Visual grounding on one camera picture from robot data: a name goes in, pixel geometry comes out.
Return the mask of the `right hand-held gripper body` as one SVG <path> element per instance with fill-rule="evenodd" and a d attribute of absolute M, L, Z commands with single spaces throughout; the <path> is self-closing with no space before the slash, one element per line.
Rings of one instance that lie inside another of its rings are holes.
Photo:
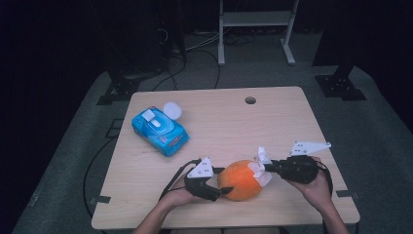
<path fill-rule="evenodd" d="M 308 184 L 313 181 L 318 170 L 330 176 L 329 170 L 321 162 L 311 157 L 312 153 L 331 147 L 330 142 L 295 141 L 290 149 L 289 156 L 280 160 L 282 168 L 278 175 L 285 180 Z"/>

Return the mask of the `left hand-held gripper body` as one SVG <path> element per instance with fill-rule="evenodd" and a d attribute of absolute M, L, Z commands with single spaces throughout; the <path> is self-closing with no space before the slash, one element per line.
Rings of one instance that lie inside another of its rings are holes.
<path fill-rule="evenodd" d="M 205 157 L 189 170 L 185 175 L 184 183 L 186 189 L 192 195 L 215 202 L 221 195 L 219 188 L 207 184 L 211 178 L 219 175 L 212 173 L 212 167 L 210 158 Z"/>

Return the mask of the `white wet wipe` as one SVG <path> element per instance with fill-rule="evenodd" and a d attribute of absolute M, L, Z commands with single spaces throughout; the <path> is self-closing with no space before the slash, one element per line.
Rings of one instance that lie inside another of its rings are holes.
<path fill-rule="evenodd" d="M 267 156 L 263 146 L 258 147 L 258 153 L 254 160 L 247 164 L 253 173 L 253 178 L 261 187 L 265 187 L 273 178 L 272 174 L 265 170 L 267 165 L 272 165 L 271 159 Z"/>

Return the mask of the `orange plush toy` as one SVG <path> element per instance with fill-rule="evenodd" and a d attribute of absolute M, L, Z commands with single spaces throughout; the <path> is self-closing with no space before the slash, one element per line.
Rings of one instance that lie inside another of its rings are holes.
<path fill-rule="evenodd" d="M 218 175 L 217 182 L 219 188 L 231 188 L 225 197 L 236 202 L 256 197 L 262 190 L 262 186 L 254 176 L 257 167 L 256 162 L 241 160 L 223 170 Z"/>

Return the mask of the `blue wet wipe pack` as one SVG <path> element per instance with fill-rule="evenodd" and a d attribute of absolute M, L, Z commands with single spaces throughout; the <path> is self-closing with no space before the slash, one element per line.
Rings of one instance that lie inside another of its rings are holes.
<path fill-rule="evenodd" d="M 177 119 L 182 114 L 175 102 L 167 102 L 163 109 L 150 106 L 131 120 L 133 130 L 166 157 L 176 153 L 188 140 L 184 127 Z"/>

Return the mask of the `person's left hand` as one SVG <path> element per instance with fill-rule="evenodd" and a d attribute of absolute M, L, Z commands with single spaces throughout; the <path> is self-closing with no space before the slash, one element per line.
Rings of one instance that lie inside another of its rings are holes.
<path fill-rule="evenodd" d="M 185 187 L 183 181 L 177 181 L 167 194 L 160 200 L 163 206 L 170 210 L 192 203 L 201 202 L 202 198 L 192 195 Z"/>

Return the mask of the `person's right hand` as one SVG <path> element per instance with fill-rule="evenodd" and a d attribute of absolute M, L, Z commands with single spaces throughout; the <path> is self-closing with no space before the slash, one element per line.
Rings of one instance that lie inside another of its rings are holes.
<path fill-rule="evenodd" d="M 308 184 L 288 181 L 290 185 L 300 191 L 305 200 L 318 212 L 324 213 L 331 205 L 331 195 L 325 173 L 318 170 L 316 178 Z"/>

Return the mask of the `black stand base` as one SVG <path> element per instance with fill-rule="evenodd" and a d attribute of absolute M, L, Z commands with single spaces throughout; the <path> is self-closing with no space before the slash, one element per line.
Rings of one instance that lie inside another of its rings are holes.
<path fill-rule="evenodd" d="M 114 101 L 130 100 L 143 81 L 157 77 L 162 72 L 162 68 L 140 68 L 130 64 L 109 63 L 107 74 L 110 83 L 106 92 L 98 99 L 97 105 L 110 105 Z"/>
<path fill-rule="evenodd" d="M 353 68 L 351 64 L 340 64 L 333 74 L 316 76 L 323 94 L 327 98 L 340 98 L 344 101 L 366 100 L 362 91 L 349 78 Z"/>

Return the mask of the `white metal stand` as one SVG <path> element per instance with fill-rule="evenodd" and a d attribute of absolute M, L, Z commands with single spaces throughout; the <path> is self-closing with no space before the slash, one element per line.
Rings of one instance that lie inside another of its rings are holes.
<path fill-rule="evenodd" d="M 253 26 L 285 26 L 286 33 L 281 39 L 281 45 L 289 65 L 296 63 L 289 47 L 289 40 L 295 22 L 300 0 L 293 0 L 293 5 L 287 11 L 267 12 L 225 12 L 224 0 L 219 0 L 219 26 L 218 26 L 218 61 L 221 66 L 225 64 L 224 29 L 230 27 Z"/>

